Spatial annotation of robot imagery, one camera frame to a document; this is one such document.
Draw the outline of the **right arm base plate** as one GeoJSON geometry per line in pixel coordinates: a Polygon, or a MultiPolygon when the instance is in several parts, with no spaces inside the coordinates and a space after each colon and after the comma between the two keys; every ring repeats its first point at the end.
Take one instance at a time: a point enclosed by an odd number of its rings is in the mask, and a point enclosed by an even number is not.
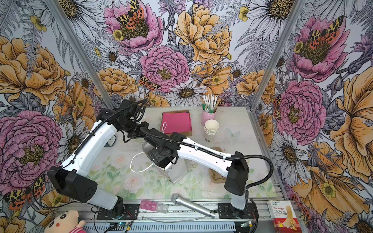
{"type": "Polygon", "coordinates": [[[218,203],[219,219],[254,219],[256,217],[253,203],[246,203],[244,210],[232,207],[231,203],[218,203]]]}

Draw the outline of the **white paper gift bag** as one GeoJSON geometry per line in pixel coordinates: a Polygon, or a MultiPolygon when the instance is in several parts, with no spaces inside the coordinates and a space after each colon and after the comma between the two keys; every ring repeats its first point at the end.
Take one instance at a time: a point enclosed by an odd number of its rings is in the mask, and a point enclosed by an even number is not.
{"type": "Polygon", "coordinates": [[[159,131],[155,128],[145,128],[142,127],[141,130],[145,133],[145,137],[143,138],[142,142],[142,152],[146,155],[147,159],[150,162],[150,165],[143,170],[135,170],[135,173],[142,173],[151,167],[156,168],[162,175],[164,175],[172,184],[176,184],[181,180],[181,178],[186,174],[187,167],[184,162],[184,159],[178,158],[178,162],[175,165],[169,164],[165,169],[156,166],[149,158],[148,152],[154,148],[154,146],[168,141],[170,138],[173,140],[183,139],[182,137],[175,135],[175,136],[168,136],[164,134],[162,131],[159,131]]]}

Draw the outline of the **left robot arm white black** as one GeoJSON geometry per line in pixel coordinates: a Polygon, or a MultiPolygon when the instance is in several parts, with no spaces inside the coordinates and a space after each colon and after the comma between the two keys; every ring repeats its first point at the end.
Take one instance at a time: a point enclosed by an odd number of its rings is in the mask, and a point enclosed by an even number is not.
{"type": "Polygon", "coordinates": [[[47,171],[55,190],[81,203],[105,209],[113,218],[120,218],[124,214],[123,199],[99,188],[88,174],[102,149],[116,138],[117,132],[122,132],[124,142],[144,137],[140,129],[148,127],[148,123],[141,121],[147,102],[147,99],[123,100],[118,108],[103,109],[78,148],[59,167],[47,171]]]}

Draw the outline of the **brown pulp cup carrier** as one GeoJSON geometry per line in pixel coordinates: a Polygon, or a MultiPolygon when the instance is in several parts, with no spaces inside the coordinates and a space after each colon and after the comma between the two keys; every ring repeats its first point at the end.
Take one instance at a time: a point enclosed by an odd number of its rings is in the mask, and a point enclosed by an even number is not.
{"type": "Polygon", "coordinates": [[[221,176],[217,171],[209,169],[209,177],[213,183],[225,183],[226,178],[221,176]]]}

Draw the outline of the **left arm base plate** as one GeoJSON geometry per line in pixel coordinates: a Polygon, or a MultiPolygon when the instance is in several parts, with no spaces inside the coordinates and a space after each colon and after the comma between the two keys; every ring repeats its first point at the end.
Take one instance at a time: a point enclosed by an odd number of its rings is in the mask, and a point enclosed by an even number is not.
{"type": "Polygon", "coordinates": [[[139,204],[123,204],[119,210],[99,209],[97,220],[136,220],[139,214],[139,204]]]}

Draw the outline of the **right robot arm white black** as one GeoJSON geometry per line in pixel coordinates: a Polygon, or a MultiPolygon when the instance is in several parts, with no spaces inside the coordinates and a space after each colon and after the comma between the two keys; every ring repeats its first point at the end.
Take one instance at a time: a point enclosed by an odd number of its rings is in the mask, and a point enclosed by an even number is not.
{"type": "Polygon", "coordinates": [[[249,200],[249,189],[265,183],[272,177],[274,165],[263,155],[243,155],[220,152],[202,146],[180,133],[170,136],[153,128],[141,127],[144,134],[142,149],[148,159],[172,182],[186,173],[184,160],[190,160],[216,171],[225,178],[224,188],[230,193],[231,210],[236,218],[243,218],[249,200]],[[269,165],[268,174],[261,180],[248,183],[248,159],[264,160],[269,165]]]}

